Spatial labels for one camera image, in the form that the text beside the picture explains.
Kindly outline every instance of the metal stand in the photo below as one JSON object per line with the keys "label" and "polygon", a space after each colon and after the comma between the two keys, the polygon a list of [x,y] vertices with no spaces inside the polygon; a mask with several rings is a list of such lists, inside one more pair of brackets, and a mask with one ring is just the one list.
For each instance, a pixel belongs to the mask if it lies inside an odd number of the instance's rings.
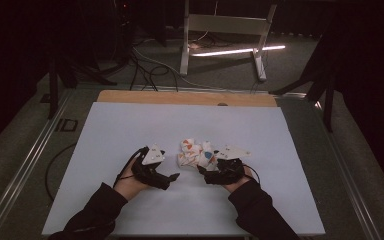
{"label": "metal stand", "polygon": [[185,0],[184,38],[180,64],[180,74],[186,76],[189,64],[189,31],[209,31],[221,33],[238,33],[260,35],[260,41],[253,50],[253,57],[260,81],[266,81],[266,73],[261,59],[264,44],[270,30],[276,4],[270,6],[266,19],[242,18],[212,15],[189,14],[189,0]]}

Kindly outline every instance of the black cable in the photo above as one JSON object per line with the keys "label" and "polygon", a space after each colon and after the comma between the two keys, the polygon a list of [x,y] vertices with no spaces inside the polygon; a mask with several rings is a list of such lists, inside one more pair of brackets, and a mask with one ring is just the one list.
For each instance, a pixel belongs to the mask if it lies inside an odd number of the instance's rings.
{"label": "black cable", "polygon": [[133,63],[135,63],[136,65],[136,70],[135,70],[135,75],[132,79],[132,82],[130,84],[130,90],[132,90],[132,87],[133,87],[133,83],[135,82],[136,80],[136,76],[137,76],[137,72],[141,72],[145,81],[147,82],[147,84],[150,84],[152,86],[152,88],[155,90],[155,91],[158,91],[157,89],[157,86],[154,84],[154,82],[152,81],[152,79],[148,79],[148,77],[146,76],[146,74],[150,74],[149,71],[147,71],[144,67],[142,67],[140,64],[139,64],[139,59],[137,58],[137,56],[132,53],[130,55],[130,59],[133,61]]}
{"label": "black cable", "polygon": [[[150,60],[147,60],[147,59],[140,59],[136,56],[136,54],[132,53],[132,61],[136,64],[137,68],[139,71],[141,71],[143,77],[145,78],[145,80],[147,81],[147,84],[150,84],[155,91],[158,91],[156,85],[155,85],[155,82],[154,82],[154,79],[153,77],[154,76],[163,76],[163,75],[166,75],[167,73],[171,72],[172,76],[173,76],[173,79],[174,79],[174,84],[175,84],[175,87],[176,87],[176,91],[178,92],[179,91],[179,88],[178,88],[178,83],[177,83],[177,78],[176,78],[176,74],[173,72],[172,69],[170,69],[168,66],[162,64],[162,63],[158,63],[156,61],[150,61]],[[142,67],[140,64],[139,64],[139,61],[142,61],[142,62],[146,62],[146,63],[152,63],[152,64],[157,64],[158,66],[152,68],[150,71],[146,70],[144,67]],[[164,72],[162,73],[155,73],[156,70],[158,69],[165,69]],[[132,83],[130,85],[130,90],[132,89],[133,87],[133,83],[136,79],[136,72],[135,72],[135,76],[132,80]]]}
{"label": "black cable", "polygon": [[[254,168],[252,168],[252,167],[250,167],[250,166],[248,166],[248,165],[246,165],[246,164],[243,164],[243,166],[244,166],[244,167],[247,167],[247,168],[249,168],[249,169],[251,169],[251,170],[255,173],[255,175],[257,175],[257,179],[258,179],[257,183],[258,183],[258,185],[260,185],[260,187],[261,187],[260,176],[258,175],[257,171],[255,171]],[[245,174],[245,177],[247,177],[247,178],[252,179],[252,180],[255,181],[255,179],[254,179],[252,176],[248,176],[248,175]]]}
{"label": "black cable", "polygon": [[77,142],[65,147],[64,149],[62,149],[61,151],[59,151],[52,159],[51,161],[48,163],[48,166],[46,167],[46,172],[45,172],[45,188],[46,188],[46,192],[48,193],[48,196],[49,198],[51,199],[51,201],[53,202],[54,201],[54,197],[52,196],[51,194],[51,191],[49,190],[49,186],[48,186],[48,175],[49,175],[49,170],[51,169],[51,166],[52,164],[55,162],[55,160],[62,154],[64,153],[66,150],[76,146]]}
{"label": "black cable", "polygon": [[129,166],[130,162],[133,161],[133,159],[135,159],[136,155],[138,155],[140,152],[143,151],[144,148],[141,148],[139,150],[137,150],[135,153],[132,154],[132,156],[129,158],[129,160],[127,160],[127,163],[126,165],[124,165],[123,169],[121,170],[120,174],[117,175],[117,178],[115,179],[115,182],[113,184],[113,187],[115,186],[115,184],[118,182],[118,180],[120,179],[125,179],[125,178],[129,178],[129,177],[133,177],[134,175],[131,175],[131,176],[128,176],[128,177],[123,177],[121,178],[121,176],[123,175],[124,171],[126,171],[126,168],[127,166]]}

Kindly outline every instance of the white board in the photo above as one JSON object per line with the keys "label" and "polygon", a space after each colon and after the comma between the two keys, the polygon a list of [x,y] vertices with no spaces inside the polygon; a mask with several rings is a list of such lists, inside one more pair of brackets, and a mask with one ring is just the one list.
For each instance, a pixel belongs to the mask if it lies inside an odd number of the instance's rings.
{"label": "white board", "polygon": [[165,151],[157,168],[180,173],[166,190],[147,189],[121,212],[113,232],[120,236],[243,236],[228,192],[206,185],[176,156],[186,138],[216,148],[249,150],[242,160],[259,174],[262,188],[297,234],[324,234],[307,178],[280,108],[170,104],[94,103],[43,229],[61,231],[101,182],[112,186],[130,156],[156,143]]}

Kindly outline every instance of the table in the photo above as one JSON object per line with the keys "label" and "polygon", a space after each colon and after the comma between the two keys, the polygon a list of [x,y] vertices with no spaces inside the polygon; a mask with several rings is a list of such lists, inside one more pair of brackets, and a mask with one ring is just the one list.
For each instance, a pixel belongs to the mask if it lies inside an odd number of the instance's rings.
{"label": "table", "polygon": [[[200,118],[218,120],[218,124],[193,121],[191,117],[197,114],[203,114]],[[229,120],[235,115],[242,120]],[[191,127],[193,131],[181,129],[184,119],[189,119],[188,125],[194,125]],[[258,127],[245,127],[256,119],[260,121]],[[279,121],[282,119],[282,112],[273,97],[264,94],[103,91],[89,113],[43,234],[61,230],[101,182],[112,184],[125,164],[122,159],[127,161],[137,150],[134,146],[142,147],[142,144],[155,141],[166,150],[166,160],[158,170],[163,174],[177,171],[181,176],[167,191],[150,189],[142,192],[122,210],[123,217],[117,220],[113,233],[120,236],[249,235],[236,226],[236,211],[226,200],[227,191],[219,186],[202,184],[202,177],[195,170],[179,169],[175,164],[176,150],[180,148],[176,139],[179,144],[182,140],[180,132],[185,134],[184,137],[190,137],[191,133],[198,138],[215,136],[213,143],[216,145],[222,144],[221,140],[230,135],[235,138],[225,143],[236,146],[247,137],[263,140],[257,144],[239,145],[249,147],[252,154],[258,156],[243,160],[259,172],[263,188],[272,195],[275,207],[298,234],[323,234],[324,228],[286,123],[284,119]],[[223,131],[226,129],[230,131],[227,135]],[[261,137],[261,131],[270,138],[256,139]],[[120,146],[131,150],[120,149]],[[270,154],[261,155],[261,149]],[[258,159],[263,159],[264,166]]]}

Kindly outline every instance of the forearm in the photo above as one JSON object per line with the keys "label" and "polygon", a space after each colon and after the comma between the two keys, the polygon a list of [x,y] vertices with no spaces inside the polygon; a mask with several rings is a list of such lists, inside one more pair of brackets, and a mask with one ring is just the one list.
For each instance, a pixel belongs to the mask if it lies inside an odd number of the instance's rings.
{"label": "forearm", "polygon": [[237,224],[260,240],[299,239],[273,207],[272,198],[256,182],[244,183],[229,200],[238,212]]}
{"label": "forearm", "polygon": [[49,239],[105,239],[114,230],[115,219],[126,203],[126,198],[102,183],[84,209],[68,221],[63,231]]}

